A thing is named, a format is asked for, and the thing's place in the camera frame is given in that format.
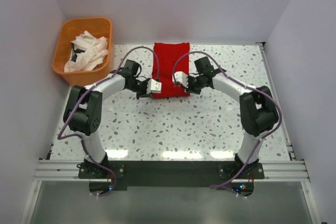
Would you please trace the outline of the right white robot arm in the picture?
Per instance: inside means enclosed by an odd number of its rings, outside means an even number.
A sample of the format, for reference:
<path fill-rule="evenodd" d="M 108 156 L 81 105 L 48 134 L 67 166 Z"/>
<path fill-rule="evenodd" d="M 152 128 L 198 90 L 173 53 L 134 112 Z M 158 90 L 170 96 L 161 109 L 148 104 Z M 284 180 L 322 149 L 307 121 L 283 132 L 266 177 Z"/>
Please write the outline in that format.
<path fill-rule="evenodd" d="M 200 94 L 203 88 L 220 91 L 239 103 L 240 122 L 244 130 L 242 145 L 235 154 L 234 173 L 246 178 L 259 162 L 259 151 L 265 138 L 280 115 L 267 86 L 247 86 L 228 76 L 222 68 L 215 69 L 207 57 L 194 61 L 197 74 L 177 72 L 175 80 L 187 93 Z"/>

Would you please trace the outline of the red t shirt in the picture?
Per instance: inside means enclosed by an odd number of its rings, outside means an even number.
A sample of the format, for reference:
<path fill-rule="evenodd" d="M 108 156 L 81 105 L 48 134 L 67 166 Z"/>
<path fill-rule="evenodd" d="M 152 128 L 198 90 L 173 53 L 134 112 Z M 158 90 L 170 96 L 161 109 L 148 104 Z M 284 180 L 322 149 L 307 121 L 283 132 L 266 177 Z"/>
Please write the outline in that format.
<path fill-rule="evenodd" d="M 173 66 L 181 56 L 190 51 L 190 44 L 164 44 L 156 42 L 153 51 L 159 59 L 159 79 L 162 83 L 161 93 L 154 94 L 153 97 L 155 99 L 165 99 L 190 96 L 190 94 L 186 93 L 181 87 L 176 87 L 172 80 Z"/>

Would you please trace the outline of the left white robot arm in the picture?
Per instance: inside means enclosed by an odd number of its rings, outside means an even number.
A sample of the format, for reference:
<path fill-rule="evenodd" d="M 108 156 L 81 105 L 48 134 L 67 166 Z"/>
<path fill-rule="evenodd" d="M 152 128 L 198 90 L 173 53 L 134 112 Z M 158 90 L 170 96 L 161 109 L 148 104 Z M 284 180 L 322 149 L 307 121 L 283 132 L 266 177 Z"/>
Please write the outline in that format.
<path fill-rule="evenodd" d="M 90 171 L 97 178 L 108 174 L 109 165 L 107 153 L 102 147 L 98 128 L 102 120 L 103 101 L 112 95 L 129 90 L 136 94 L 136 98 L 151 97 L 155 91 L 161 91 L 161 84 L 152 78 L 140 80 L 137 72 L 141 66 L 132 60 L 127 60 L 124 67 L 109 73 L 102 80 L 85 87 L 73 86 L 64 111 L 64 127 L 59 139 L 65 139 L 63 131 L 69 127 L 68 137 L 80 138 L 85 153 L 85 160 L 92 163 Z"/>

